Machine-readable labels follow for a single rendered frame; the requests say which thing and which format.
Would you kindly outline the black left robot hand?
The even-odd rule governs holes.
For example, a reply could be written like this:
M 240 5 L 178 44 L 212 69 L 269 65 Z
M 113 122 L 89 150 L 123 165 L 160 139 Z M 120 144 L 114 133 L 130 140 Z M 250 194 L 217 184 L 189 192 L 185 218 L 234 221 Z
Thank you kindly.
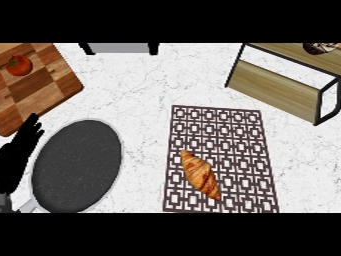
M 43 133 L 39 115 L 33 113 L 24 121 L 12 141 L 0 147 L 0 194 L 12 194 L 17 190 L 28 158 Z

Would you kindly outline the grey appliance with black legs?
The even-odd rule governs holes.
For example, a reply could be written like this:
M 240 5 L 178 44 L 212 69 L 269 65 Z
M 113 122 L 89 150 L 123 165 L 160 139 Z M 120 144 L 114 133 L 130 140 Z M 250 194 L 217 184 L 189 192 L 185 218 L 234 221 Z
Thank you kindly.
M 88 55 L 96 53 L 148 53 L 158 54 L 158 43 L 80 43 L 80 48 Z

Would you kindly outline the wooden tiered shelf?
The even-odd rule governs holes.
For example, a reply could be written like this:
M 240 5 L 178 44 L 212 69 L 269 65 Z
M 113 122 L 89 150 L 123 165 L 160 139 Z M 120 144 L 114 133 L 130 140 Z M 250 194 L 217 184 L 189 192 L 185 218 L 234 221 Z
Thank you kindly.
M 249 48 L 331 75 L 333 80 L 322 88 L 318 88 L 251 64 L 241 59 L 244 50 Z M 225 87 L 244 93 L 318 126 L 341 110 L 341 43 L 333 51 L 322 54 L 318 54 L 315 49 L 311 51 L 312 53 L 309 53 L 303 43 L 244 43 Z M 322 116 L 322 95 L 333 86 L 337 86 L 336 107 Z

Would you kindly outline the red tomato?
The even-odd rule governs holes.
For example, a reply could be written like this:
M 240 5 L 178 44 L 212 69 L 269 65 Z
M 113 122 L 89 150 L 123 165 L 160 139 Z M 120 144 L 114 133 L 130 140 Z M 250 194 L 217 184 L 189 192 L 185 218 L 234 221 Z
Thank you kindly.
M 33 70 L 31 60 L 23 55 L 15 55 L 9 59 L 6 70 L 14 76 L 26 76 Z

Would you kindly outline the checkered wooden cutting board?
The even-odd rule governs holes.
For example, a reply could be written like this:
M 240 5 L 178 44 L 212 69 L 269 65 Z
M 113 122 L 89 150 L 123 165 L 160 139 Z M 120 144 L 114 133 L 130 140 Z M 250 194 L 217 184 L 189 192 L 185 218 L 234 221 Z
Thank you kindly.
M 33 71 L 14 76 L 9 59 L 27 56 Z M 0 43 L 0 136 L 11 136 L 31 113 L 46 114 L 83 90 L 83 84 L 52 43 Z

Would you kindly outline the brown patterned placemat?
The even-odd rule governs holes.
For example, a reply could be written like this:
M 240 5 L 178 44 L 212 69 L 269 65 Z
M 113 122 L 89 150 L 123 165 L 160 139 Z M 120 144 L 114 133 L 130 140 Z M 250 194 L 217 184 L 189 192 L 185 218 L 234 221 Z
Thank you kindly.
M 181 151 L 212 164 L 220 198 L 188 182 Z M 277 213 L 280 211 L 262 114 L 257 110 L 172 107 L 163 210 Z

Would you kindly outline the chocolate cupcake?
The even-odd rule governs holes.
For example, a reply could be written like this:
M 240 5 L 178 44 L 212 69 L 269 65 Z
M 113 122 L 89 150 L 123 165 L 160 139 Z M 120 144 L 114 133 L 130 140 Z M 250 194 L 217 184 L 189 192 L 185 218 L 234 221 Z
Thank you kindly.
M 321 55 L 333 52 L 339 47 L 337 43 L 305 43 L 303 49 L 312 55 Z

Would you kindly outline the golden brown croissant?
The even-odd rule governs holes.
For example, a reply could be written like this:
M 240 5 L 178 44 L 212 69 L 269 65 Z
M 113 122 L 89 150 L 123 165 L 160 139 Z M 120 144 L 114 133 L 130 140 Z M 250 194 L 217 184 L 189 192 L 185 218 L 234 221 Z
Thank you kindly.
M 189 151 L 181 150 L 182 167 L 188 182 L 209 198 L 220 200 L 219 184 L 212 164 Z

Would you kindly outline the dark grey frying pan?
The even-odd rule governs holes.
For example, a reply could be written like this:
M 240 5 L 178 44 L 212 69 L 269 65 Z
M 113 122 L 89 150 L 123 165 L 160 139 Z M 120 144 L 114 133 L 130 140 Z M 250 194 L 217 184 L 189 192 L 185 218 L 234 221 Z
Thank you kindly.
M 31 171 L 31 199 L 21 213 L 79 213 L 102 201 L 119 177 L 123 145 L 101 120 L 64 126 L 39 152 Z

